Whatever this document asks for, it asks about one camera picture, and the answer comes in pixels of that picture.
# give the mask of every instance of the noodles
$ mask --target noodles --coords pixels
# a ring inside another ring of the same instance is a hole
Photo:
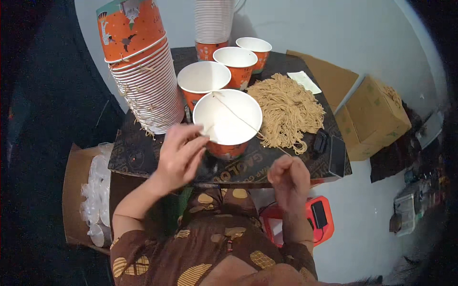
[[[267,147],[293,148],[296,155],[307,151],[302,132],[315,133],[323,128],[324,110],[311,91],[296,81],[274,74],[248,89],[262,109],[261,144]]]
[[[394,101],[394,104],[396,104],[398,108],[401,108],[402,106],[401,98],[399,97],[396,90],[394,90],[394,88],[392,88],[391,86],[384,86],[383,93],[388,95]]]

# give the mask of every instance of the dark cloth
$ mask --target dark cloth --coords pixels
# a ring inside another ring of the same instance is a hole
[[[304,279],[317,279],[305,245],[288,243],[277,248],[262,232],[247,190],[195,192],[179,225],[165,242],[140,230],[116,239],[110,254],[116,285],[199,285],[228,255],[258,271],[287,263]]]

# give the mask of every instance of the black phone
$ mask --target black phone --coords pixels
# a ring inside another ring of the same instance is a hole
[[[345,174],[345,142],[332,136],[331,138],[331,152],[329,156],[329,172],[334,176],[343,178]]]
[[[322,229],[327,225],[326,213],[324,211],[323,202],[318,201],[311,206],[313,218],[315,219],[316,228]]]

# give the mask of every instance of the white paper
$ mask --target white paper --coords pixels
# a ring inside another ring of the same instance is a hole
[[[287,74],[291,79],[302,85],[305,90],[309,90],[313,94],[321,93],[321,89],[312,82],[312,80],[303,70],[298,72],[288,72]]]

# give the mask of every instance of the left hand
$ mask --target left hand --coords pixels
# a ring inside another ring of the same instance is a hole
[[[196,176],[205,145],[210,140],[199,135],[200,125],[177,124],[165,135],[159,155],[158,169],[152,175],[160,184],[159,195],[166,195]]]
[[[310,192],[310,173],[299,157],[283,155],[270,167],[267,179],[278,205],[286,212],[302,213]]]

